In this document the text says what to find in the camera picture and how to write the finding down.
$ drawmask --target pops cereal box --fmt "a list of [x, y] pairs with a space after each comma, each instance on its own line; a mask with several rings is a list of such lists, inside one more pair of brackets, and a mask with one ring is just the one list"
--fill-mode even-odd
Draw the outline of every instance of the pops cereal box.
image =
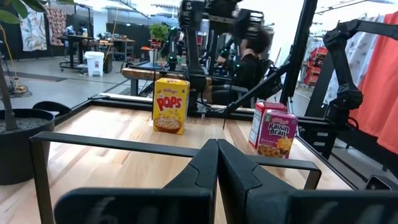
[[262, 119], [258, 154], [288, 159], [297, 123], [294, 114], [267, 110]]
[[155, 82], [154, 130], [182, 134], [187, 118], [189, 82], [161, 78]]
[[254, 110], [253, 122], [251, 125], [249, 143], [255, 149], [259, 144], [260, 127], [262, 123], [262, 118], [266, 110], [279, 110], [287, 111], [286, 106], [283, 103], [273, 103], [273, 102], [258, 102], [256, 103], [256, 109]]

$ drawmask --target chair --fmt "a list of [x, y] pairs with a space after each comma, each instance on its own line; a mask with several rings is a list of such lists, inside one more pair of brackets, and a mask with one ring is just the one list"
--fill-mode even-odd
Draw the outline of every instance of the chair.
[[[274, 66], [273, 61], [271, 61], [271, 60], [263, 60], [261, 69], [264, 72], [264, 78], [262, 80], [260, 80], [260, 82], [265, 80], [269, 75], [273, 74], [277, 70]], [[247, 88], [240, 87], [240, 86], [234, 86], [234, 85], [231, 87], [231, 89], [238, 93], [238, 98], [242, 97], [249, 91]], [[263, 100], [266, 100], [268, 97], [271, 97], [272, 95], [276, 94], [281, 89], [282, 89], [282, 82], [280, 79], [278, 79], [278, 81], [275, 83], [275, 86], [271, 90], [260, 93], [259, 96], [254, 96], [251, 98], [250, 108], [254, 108], [254, 105], [257, 102], [257, 97], [262, 98]]]

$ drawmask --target plant leaf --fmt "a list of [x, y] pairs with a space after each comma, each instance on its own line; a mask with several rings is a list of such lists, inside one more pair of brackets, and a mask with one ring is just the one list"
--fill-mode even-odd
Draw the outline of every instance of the plant leaf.
[[27, 9], [24, 3], [20, 2], [20, 0], [12, 0], [12, 6], [18, 12], [18, 14], [25, 19], [27, 17]]
[[14, 14], [5, 10], [0, 10], [0, 21], [8, 24], [18, 24], [21, 22]]
[[46, 12], [44, 6], [40, 4], [37, 0], [22, 0], [22, 1], [36, 12]]

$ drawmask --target black shirt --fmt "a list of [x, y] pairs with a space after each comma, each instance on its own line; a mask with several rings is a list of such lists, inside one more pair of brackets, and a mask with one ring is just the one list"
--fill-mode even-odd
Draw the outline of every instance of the black shirt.
[[234, 66], [232, 60], [226, 60], [223, 66], [227, 69], [229, 74], [234, 74], [234, 85], [245, 87], [251, 90], [261, 80], [259, 59], [253, 54], [245, 55], [239, 62], [239, 69]]

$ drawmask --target potted plant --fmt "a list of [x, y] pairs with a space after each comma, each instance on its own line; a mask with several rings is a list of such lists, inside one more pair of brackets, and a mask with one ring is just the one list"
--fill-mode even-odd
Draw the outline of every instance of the potted plant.
[[150, 46], [153, 48], [153, 50], [149, 51], [149, 58], [150, 62], [154, 63], [154, 61], [157, 61], [157, 50], [161, 46], [162, 41], [167, 38], [169, 28], [163, 24], [152, 24], [149, 26], [149, 32], [151, 36]]
[[[44, 4], [47, 1], [41, 0], [5, 0], [1, 6], [12, 7], [22, 18], [28, 16], [27, 7], [37, 12], [46, 12]], [[73, 0], [57, 0], [64, 4], [74, 4]], [[20, 19], [11, 12], [0, 10], [0, 22], [8, 24], [18, 24]], [[2, 55], [0, 54], [0, 65], [2, 65]], [[0, 91], [1, 101], [4, 110], [0, 111], [0, 185], [16, 184], [33, 178], [32, 162], [29, 152], [29, 138], [41, 131], [53, 131], [55, 127], [55, 116], [45, 110], [51, 109], [61, 111], [68, 110], [63, 105], [42, 102], [34, 106], [35, 109], [12, 109], [9, 87], [4, 77], [4, 71], [0, 66]], [[48, 159], [50, 144], [43, 145]]]

